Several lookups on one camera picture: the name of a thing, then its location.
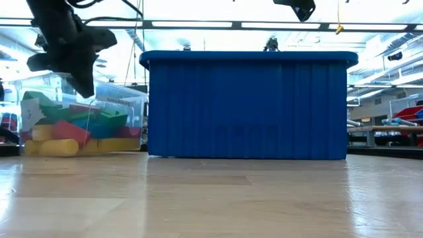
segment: foam block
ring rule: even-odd
[[[24,146],[24,152],[26,155],[37,155],[40,150],[40,142],[27,140]]]
[[[61,120],[54,124],[52,136],[54,139],[74,139],[81,147],[84,147],[90,140],[91,134],[89,131]]]
[[[40,101],[40,107],[55,107],[56,104],[52,102],[44,93],[36,91],[26,91],[23,96],[23,100],[27,99],[38,99]]]
[[[72,156],[78,151],[78,141],[74,139],[53,139],[42,142],[40,146],[40,155]]]
[[[105,125],[96,123],[96,122],[89,122],[87,127],[86,120],[76,120],[73,121],[72,124],[87,130],[91,133],[91,138],[93,139],[105,139],[105,138],[113,138],[116,134],[116,130],[113,128],[109,128]]]
[[[69,105],[69,111],[71,114],[78,114],[78,113],[82,113],[82,112],[94,112],[94,113],[99,113],[100,112],[100,108],[96,107],[96,106],[89,106],[86,104],[81,104],[81,103],[73,103]]]
[[[70,120],[73,122],[75,120],[95,120],[96,114],[93,111],[86,111],[86,112],[80,112],[70,115]]]
[[[122,126],[125,126],[127,119],[127,114],[120,113],[111,115],[105,112],[101,112],[98,121],[110,128],[121,128]]]
[[[119,114],[119,112],[117,110],[110,109],[110,108],[102,108],[101,109],[101,112],[107,113],[109,115],[117,115],[117,114]]]
[[[19,137],[21,142],[25,143],[26,141],[32,139],[32,130],[30,132],[20,132]]]
[[[60,120],[69,120],[69,109],[61,106],[42,108],[42,113],[46,116],[37,124],[55,124]]]
[[[98,141],[99,152],[138,151],[139,148],[140,148],[139,139],[110,138],[110,139],[100,139]]]
[[[90,139],[86,146],[82,149],[81,154],[90,154],[98,152],[98,140]]]
[[[52,125],[35,125],[32,127],[32,140],[46,141],[52,139]]]
[[[119,138],[141,138],[143,128],[124,126],[119,129]]]

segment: red object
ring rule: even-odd
[[[88,111],[93,111],[95,113],[99,113],[100,112],[100,108],[95,107],[95,106],[89,106],[86,104],[79,104],[79,103],[74,103],[74,104],[70,104],[69,105],[69,112],[71,114],[78,114],[78,113],[82,113],[82,112],[88,112]]]
[[[78,141],[79,146],[83,147],[90,140],[90,132],[61,120],[54,124],[52,130],[54,139],[74,139]]]
[[[119,138],[141,138],[143,128],[124,126],[118,132]]]
[[[32,139],[32,131],[31,132],[20,132],[19,136],[20,136],[20,140],[22,142],[26,142],[27,140]]]
[[[1,117],[0,126],[4,129],[8,129],[11,132],[17,131],[17,115],[4,113]]]
[[[417,121],[417,112],[420,112],[423,109],[423,106],[413,106],[406,108],[393,116],[393,118],[401,118],[403,120],[408,120],[410,122]]]

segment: green foam block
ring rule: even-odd
[[[117,110],[109,109],[109,108],[103,108],[101,109],[101,112],[109,114],[109,115],[118,115],[119,112]]]
[[[42,114],[45,118],[38,121],[37,125],[52,125],[60,120],[69,121],[69,109],[62,108],[61,106],[56,107],[42,107]]]
[[[101,112],[99,122],[110,128],[120,128],[125,126],[128,115],[119,112],[117,113],[117,115],[111,115],[109,113]]]
[[[96,120],[96,114],[94,111],[86,111],[81,113],[71,114],[70,116],[71,121],[76,120]]]
[[[38,99],[40,101],[40,107],[43,106],[53,106],[55,107],[56,104],[52,102],[44,93],[36,92],[36,91],[26,91],[23,96],[23,100],[27,99]]]

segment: overhead camera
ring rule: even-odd
[[[292,7],[301,22],[309,20],[316,9],[314,0],[273,0],[273,3]]]
[[[403,58],[403,53],[402,52],[399,52],[399,53],[393,54],[391,56],[388,56],[388,60],[389,61],[401,60],[402,58]]]

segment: clear plastic bin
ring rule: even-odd
[[[139,150],[147,95],[95,80],[95,95],[84,99],[66,77],[50,73],[10,82],[21,109],[23,153],[76,156]]]

